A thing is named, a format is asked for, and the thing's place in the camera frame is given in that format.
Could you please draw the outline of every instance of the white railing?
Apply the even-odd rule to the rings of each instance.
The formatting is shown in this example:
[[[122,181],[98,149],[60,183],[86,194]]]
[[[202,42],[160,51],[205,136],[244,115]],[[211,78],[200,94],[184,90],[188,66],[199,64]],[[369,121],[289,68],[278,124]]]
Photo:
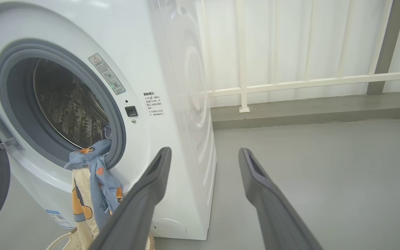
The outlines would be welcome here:
[[[203,13],[203,20],[206,20],[205,16],[205,0],[202,0],[202,13]],[[221,89],[216,90],[214,86],[212,86],[212,90],[208,91],[209,97],[220,97],[225,95],[240,95],[241,98],[241,107],[240,112],[249,112],[248,108],[248,94],[255,93],[255,92],[268,92],[273,90],[288,90],[288,89],[298,89],[298,88],[307,88],[307,87],[318,87],[318,86],[329,86],[329,85],[339,85],[339,84],[353,84],[353,83],[362,83],[362,82],[376,82],[376,81],[393,81],[393,80],[400,80],[400,72],[398,73],[381,73],[375,74],[376,65],[379,60],[379,54],[381,52],[382,42],[385,36],[385,30],[387,27],[387,23],[389,20],[390,10],[392,7],[392,0],[387,0],[384,8],[384,14],[381,21],[380,32],[377,38],[376,47],[373,54],[373,60],[370,66],[370,70],[368,75],[357,75],[357,76],[342,76],[342,72],[344,69],[344,64],[346,61],[346,53],[347,53],[347,41],[350,37],[351,31],[351,24],[353,20],[353,0],[349,0],[349,9],[347,12],[347,19],[345,24],[345,30],[343,34],[343,43],[342,49],[340,51],[340,59],[338,70],[336,72],[335,77],[332,78],[325,78],[325,79],[308,79],[308,70],[310,63],[310,47],[313,43],[313,20],[315,14],[315,5],[316,0],[312,0],[311,2],[311,19],[310,19],[310,29],[308,33],[308,49],[306,55],[306,64],[305,64],[305,76],[301,81],[291,81],[291,82],[276,82],[274,76],[273,83],[271,84],[262,84],[262,85],[254,85],[248,86],[247,79],[246,79],[246,51],[245,51],[245,27],[244,27],[244,9],[243,9],[243,1],[244,0],[236,0],[236,14],[237,14],[237,26],[238,26],[238,59],[239,59],[239,76],[240,76],[240,87],[234,87],[231,89]],[[279,6],[276,1],[276,17],[279,13]],[[275,22],[275,32],[278,30],[278,22]],[[278,58],[276,53],[276,41],[274,41],[274,67],[278,65]],[[208,63],[212,64],[211,61],[211,50],[208,49],[207,53],[209,53],[208,58],[210,61]]]

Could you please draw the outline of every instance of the blue cloth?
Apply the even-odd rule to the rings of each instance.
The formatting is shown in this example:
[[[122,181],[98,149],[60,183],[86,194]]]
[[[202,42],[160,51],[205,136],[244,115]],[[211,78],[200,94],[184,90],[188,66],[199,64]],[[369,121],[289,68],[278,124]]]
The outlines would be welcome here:
[[[106,170],[105,158],[111,148],[112,140],[97,141],[92,147],[69,154],[65,169],[89,167],[90,191],[98,228],[106,225],[110,212],[114,213],[122,199],[120,183]]]

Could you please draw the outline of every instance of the laundry basket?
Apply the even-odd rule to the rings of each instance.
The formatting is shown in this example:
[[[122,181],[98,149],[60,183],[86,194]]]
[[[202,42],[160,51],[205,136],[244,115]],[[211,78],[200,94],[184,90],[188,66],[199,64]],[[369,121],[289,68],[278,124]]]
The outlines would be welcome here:
[[[81,250],[81,242],[78,234],[76,234],[76,228],[67,234],[63,234],[62,236],[58,237],[46,248],[46,250],[53,250],[54,247],[56,247],[64,239],[68,239],[68,242],[64,248],[62,248],[62,250]],[[155,250],[155,241],[151,233],[148,235],[145,250]]]

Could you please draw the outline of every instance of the gray sticker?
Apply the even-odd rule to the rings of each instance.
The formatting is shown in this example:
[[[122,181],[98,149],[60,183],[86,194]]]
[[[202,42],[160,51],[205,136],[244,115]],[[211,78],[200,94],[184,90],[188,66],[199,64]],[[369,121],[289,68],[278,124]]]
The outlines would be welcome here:
[[[98,72],[106,79],[117,95],[126,92],[121,82],[119,82],[109,65],[101,58],[100,54],[89,57],[89,61],[97,68]]]

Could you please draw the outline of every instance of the blue and white label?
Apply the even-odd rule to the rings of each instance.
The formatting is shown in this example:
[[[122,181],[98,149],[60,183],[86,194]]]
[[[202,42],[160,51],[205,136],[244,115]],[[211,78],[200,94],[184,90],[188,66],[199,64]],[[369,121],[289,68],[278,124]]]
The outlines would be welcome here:
[[[50,215],[50,217],[52,217],[52,219],[55,220],[58,225],[60,225],[60,227],[73,229],[73,226],[70,225],[66,219],[64,219],[60,212],[53,210],[46,210],[46,212]]]

